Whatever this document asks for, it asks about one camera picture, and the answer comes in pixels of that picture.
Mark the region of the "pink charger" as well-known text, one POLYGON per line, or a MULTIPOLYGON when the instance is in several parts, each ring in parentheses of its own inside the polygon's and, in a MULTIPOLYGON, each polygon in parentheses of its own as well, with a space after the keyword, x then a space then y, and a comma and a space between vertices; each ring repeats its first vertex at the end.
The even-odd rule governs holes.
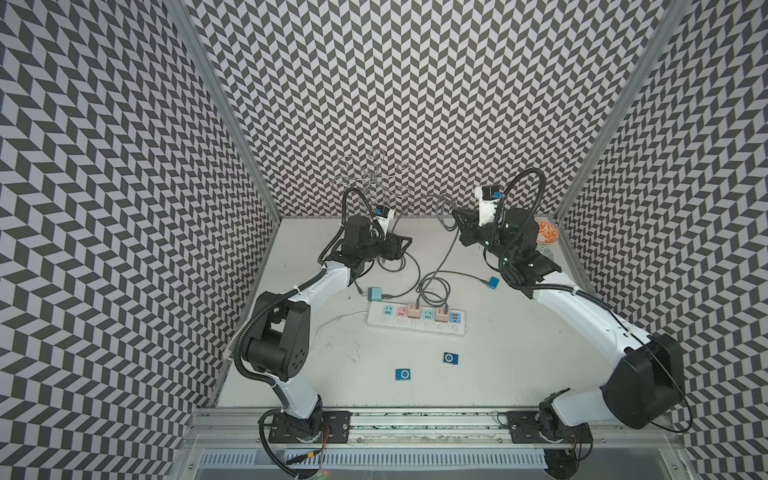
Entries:
POLYGON ((435 310, 435 321, 441 323, 448 323, 450 320, 450 312, 446 306, 439 307, 435 310))
POLYGON ((407 316, 409 318, 418 319, 422 317, 422 308, 417 303, 409 303, 407 305, 407 316))

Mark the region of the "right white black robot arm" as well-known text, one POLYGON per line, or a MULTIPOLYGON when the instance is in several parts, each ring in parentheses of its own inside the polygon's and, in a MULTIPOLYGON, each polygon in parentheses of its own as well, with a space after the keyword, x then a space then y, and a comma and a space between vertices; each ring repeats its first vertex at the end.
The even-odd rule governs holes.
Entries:
POLYGON ((560 316, 612 369, 593 387, 566 388, 542 400, 534 416, 539 436, 559 443, 599 421, 642 429, 677 405, 690 411, 678 341, 621 318, 537 250, 535 214, 546 184, 541 169, 527 168, 504 186, 477 188, 476 209, 451 211, 463 245, 477 244, 485 255, 494 256, 501 280, 560 316))

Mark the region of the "teal usb charger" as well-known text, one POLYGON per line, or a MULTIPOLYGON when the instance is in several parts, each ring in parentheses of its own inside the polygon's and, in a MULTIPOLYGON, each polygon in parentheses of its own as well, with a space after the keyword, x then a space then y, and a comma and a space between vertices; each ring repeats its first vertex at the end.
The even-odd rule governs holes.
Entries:
POLYGON ((371 302, 381 301, 383 298, 382 289, 380 287, 369 287, 367 289, 367 298, 371 302))

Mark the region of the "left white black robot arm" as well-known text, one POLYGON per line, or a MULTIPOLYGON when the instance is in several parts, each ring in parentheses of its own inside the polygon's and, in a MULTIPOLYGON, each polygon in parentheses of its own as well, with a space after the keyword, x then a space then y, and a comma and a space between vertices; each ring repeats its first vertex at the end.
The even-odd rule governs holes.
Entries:
POLYGON ((311 442, 329 429, 322 425, 321 396, 299 373, 310 352, 311 317, 332 296, 367 273, 377 259, 399 260, 410 237, 387 232, 387 220, 365 193, 346 188, 339 230, 318 257, 320 271, 285 293, 264 292, 253 304, 231 349, 244 378, 267 384, 281 407, 274 419, 291 439, 311 442))

